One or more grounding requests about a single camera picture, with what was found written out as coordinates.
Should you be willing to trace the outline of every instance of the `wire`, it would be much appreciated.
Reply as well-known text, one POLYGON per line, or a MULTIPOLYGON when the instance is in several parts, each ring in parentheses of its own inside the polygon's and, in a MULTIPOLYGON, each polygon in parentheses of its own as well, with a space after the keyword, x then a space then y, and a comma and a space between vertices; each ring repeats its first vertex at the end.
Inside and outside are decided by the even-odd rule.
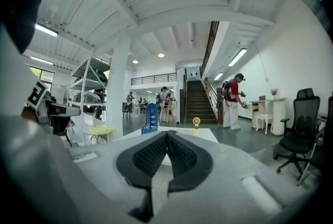
POLYGON ((257 48, 257 46, 256 46, 256 44, 255 44, 255 42, 254 42, 254 41, 253 41, 253 44, 254 44, 254 46, 255 46, 255 49, 257 50, 257 52, 258 52, 258 55, 259 55, 259 57, 260 57, 261 64, 262 64, 262 68, 264 69, 265 76, 266 76, 266 78, 268 78, 268 77, 267 77, 267 74, 266 74, 266 70, 265 70, 264 63, 262 62, 262 58, 261 58, 261 56, 260 56, 259 50, 258 50, 258 48, 257 48))

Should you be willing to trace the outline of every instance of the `stool leg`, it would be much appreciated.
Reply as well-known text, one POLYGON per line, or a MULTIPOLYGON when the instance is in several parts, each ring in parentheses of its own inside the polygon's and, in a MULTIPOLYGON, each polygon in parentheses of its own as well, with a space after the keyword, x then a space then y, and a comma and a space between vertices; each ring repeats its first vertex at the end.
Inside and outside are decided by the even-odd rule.
POLYGON ((265 134, 267 134, 268 120, 266 119, 265 122, 266 122, 266 131, 265 131, 265 134))
POLYGON ((258 120, 259 120, 259 118, 257 117, 257 128, 255 129, 255 131, 258 131, 258 128, 259 128, 258 120))

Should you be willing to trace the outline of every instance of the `blue plastic crate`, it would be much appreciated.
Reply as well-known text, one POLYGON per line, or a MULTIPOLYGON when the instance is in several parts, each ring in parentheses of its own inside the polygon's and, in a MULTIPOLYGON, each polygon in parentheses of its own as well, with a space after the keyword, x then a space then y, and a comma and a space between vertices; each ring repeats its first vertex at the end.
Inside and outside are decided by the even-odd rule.
POLYGON ((141 129, 141 134, 148 134, 158 130, 158 105, 149 104, 146 113, 146 124, 141 129))

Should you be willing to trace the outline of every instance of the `black office chair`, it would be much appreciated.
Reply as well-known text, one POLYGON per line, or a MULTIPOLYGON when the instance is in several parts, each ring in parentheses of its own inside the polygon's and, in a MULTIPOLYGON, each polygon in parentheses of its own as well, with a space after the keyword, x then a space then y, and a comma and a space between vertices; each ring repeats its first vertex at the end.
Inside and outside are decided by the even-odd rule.
POLYGON ((296 156, 297 154, 306 154, 311 149, 315 142, 317 131, 317 115, 319 110, 320 98, 316 96, 295 99, 293 101, 294 120, 290 135, 286 135, 288 118, 281 120, 285 123, 285 136, 281 139, 280 145, 292 152, 291 155, 276 155, 284 157, 287 160, 283 165, 277 169, 277 173, 287 166, 289 163, 294 163, 298 172, 300 173, 299 179, 302 175, 302 170, 299 161, 308 162, 309 160, 296 156))
POLYGON ((317 145, 319 137, 324 133, 325 135, 331 135, 333 134, 333 97, 330 97, 328 99, 328 114, 327 114, 327 120, 325 127, 323 127, 319 133, 316 135, 316 140, 314 143, 314 147, 309 159, 309 162, 305 168, 305 171, 298 182, 298 186, 301 184, 302 180, 305 178, 306 171, 309 168, 309 165, 311 164, 315 168, 319 169, 322 173, 322 175, 325 173, 326 168, 326 160, 327 160, 327 148, 328 143, 324 143, 326 140, 323 138, 322 144, 320 146, 317 145))
POLYGON ((297 96, 296 96, 297 99, 306 98, 306 97, 314 97, 312 88, 302 89, 297 92, 297 96))

